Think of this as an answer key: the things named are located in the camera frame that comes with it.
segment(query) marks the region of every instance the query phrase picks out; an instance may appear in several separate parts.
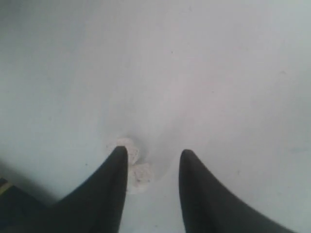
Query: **white floor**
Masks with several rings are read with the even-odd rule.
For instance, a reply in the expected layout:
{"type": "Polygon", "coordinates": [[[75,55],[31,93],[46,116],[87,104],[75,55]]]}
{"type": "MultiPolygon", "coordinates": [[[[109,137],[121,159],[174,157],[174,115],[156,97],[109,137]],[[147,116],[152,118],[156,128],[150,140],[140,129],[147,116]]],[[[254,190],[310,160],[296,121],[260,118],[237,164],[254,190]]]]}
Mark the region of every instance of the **white floor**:
{"type": "Polygon", "coordinates": [[[121,233],[180,233],[178,160],[311,230],[311,1],[0,0],[0,173],[60,199],[135,139],[121,233]]]}

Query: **floor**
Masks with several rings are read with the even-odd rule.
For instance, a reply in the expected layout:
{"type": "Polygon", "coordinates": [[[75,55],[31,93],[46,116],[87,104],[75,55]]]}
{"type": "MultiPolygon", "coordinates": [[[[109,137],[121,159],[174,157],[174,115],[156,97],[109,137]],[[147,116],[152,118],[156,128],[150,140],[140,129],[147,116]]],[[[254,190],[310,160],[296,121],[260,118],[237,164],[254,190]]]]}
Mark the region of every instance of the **floor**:
{"type": "Polygon", "coordinates": [[[178,160],[311,222],[311,2],[0,0],[0,173],[46,203],[132,138],[154,182],[121,233],[183,232],[178,160]]]}

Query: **white surface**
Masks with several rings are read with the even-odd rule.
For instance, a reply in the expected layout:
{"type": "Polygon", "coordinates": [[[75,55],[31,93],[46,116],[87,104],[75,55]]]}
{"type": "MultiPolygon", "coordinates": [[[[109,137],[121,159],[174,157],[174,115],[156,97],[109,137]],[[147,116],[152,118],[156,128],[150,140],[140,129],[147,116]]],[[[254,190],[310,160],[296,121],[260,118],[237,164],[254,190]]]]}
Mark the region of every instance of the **white surface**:
{"type": "Polygon", "coordinates": [[[306,0],[1,0],[1,171],[59,199],[100,165],[108,142],[129,135],[155,183],[127,198],[122,233],[183,231],[184,148],[251,206],[310,232],[310,9],[306,0]]]}

